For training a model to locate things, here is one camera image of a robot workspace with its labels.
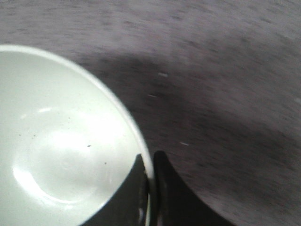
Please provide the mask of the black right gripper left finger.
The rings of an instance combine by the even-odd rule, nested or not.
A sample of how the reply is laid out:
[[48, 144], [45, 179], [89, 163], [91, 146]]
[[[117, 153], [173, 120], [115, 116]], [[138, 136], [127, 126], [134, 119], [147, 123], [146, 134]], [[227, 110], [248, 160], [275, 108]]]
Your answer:
[[126, 179], [109, 201], [84, 226], [144, 226], [148, 205], [148, 179], [138, 154]]

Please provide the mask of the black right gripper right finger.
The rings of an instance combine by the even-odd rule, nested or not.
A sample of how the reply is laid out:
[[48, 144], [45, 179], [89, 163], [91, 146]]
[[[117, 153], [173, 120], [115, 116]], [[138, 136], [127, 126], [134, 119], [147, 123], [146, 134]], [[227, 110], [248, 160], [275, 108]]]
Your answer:
[[163, 151], [154, 153], [154, 169], [163, 226], [230, 226], [185, 184]]

